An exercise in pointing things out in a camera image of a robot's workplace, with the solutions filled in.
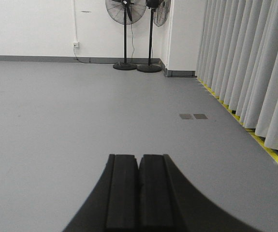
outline fan motor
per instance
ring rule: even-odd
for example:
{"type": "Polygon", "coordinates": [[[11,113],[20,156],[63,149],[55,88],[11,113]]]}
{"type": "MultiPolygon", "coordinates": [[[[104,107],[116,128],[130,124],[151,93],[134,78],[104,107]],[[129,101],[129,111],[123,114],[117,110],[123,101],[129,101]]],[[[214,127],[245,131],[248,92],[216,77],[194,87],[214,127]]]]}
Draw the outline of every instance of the fan motor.
{"type": "Polygon", "coordinates": [[[146,0],[146,6],[148,8],[158,8],[159,7],[159,0],[146,0]]]}

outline white wall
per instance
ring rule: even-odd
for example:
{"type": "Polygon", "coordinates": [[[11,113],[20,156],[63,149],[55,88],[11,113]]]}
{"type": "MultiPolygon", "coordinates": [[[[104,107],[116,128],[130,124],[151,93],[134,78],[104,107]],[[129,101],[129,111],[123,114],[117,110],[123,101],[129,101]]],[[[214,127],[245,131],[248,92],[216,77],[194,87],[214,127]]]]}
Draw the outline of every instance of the white wall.
{"type": "MultiPolygon", "coordinates": [[[[107,13],[104,0],[76,0],[79,56],[123,57],[123,25],[107,13]]],[[[147,10],[133,24],[134,57],[148,56],[147,10]]],[[[155,28],[155,38],[160,29],[155,28]]],[[[132,53],[128,27],[128,53],[132,53]]],[[[73,56],[74,23],[72,0],[0,0],[0,55],[73,56]]],[[[161,43],[154,43],[154,57],[161,43]]]]}
{"type": "Polygon", "coordinates": [[[173,1],[169,70],[196,70],[205,0],[173,1]]]}
{"type": "MultiPolygon", "coordinates": [[[[75,0],[80,57],[123,57],[123,25],[107,13],[105,0],[75,0]]],[[[204,0],[172,0],[168,21],[154,27],[153,57],[167,69],[195,70],[204,0]]],[[[148,56],[150,10],[132,25],[135,58],[148,56]]],[[[128,26],[128,57],[132,53],[128,26]]],[[[73,56],[72,0],[0,0],[0,55],[73,56]]]]}

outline floor fan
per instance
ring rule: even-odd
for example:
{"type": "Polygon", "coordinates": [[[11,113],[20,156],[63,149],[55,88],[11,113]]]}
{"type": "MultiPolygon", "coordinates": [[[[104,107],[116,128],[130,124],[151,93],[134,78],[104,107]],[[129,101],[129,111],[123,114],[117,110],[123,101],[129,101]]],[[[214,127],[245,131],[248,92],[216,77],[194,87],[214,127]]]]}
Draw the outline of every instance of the floor fan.
{"type": "Polygon", "coordinates": [[[118,70],[134,70],[137,65],[127,62],[127,24],[138,21],[146,10],[146,0],[106,0],[106,9],[113,20],[124,25],[124,62],[113,65],[118,70]]]}
{"type": "Polygon", "coordinates": [[[161,27],[168,19],[170,12],[171,0],[163,0],[154,13],[154,24],[161,27]]]}
{"type": "Polygon", "coordinates": [[[147,65],[139,65],[138,71],[144,73],[156,73],[161,71],[161,67],[158,65],[153,65],[151,62],[151,53],[152,53],[152,38],[153,38],[153,19],[154,13],[159,8],[164,0],[146,0],[146,6],[151,9],[150,13],[150,32],[149,32],[149,50],[148,50],[148,64],[147,65]]]}

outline white curtain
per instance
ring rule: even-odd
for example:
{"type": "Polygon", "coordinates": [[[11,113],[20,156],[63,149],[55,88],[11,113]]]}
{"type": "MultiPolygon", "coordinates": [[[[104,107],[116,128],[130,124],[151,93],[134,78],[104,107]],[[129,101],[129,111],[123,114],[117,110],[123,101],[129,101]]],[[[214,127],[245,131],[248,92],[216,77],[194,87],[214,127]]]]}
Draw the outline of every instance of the white curtain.
{"type": "Polygon", "coordinates": [[[197,68],[243,126],[278,150],[278,0],[207,0],[197,68]]]}

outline fan guard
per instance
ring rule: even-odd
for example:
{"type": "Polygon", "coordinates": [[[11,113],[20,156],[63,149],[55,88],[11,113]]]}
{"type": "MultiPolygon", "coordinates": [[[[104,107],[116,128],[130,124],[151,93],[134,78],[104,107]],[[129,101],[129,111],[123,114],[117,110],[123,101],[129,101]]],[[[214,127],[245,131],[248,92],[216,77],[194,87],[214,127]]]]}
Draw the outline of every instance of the fan guard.
{"type": "MultiPolygon", "coordinates": [[[[137,22],[146,10],[146,0],[130,0],[130,11],[132,15],[132,21],[129,19],[127,14],[126,24],[132,24],[137,22]]],[[[124,11],[125,4],[123,0],[106,0],[106,9],[113,20],[124,25],[124,11]]]]}
{"type": "Polygon", "coordinates": [[[161,3],[159,7],[156,9],[154,14],[154,24],[157,27],[162,26],[168,18],[171,6],[171,0],[160,0],[161,3]]]}

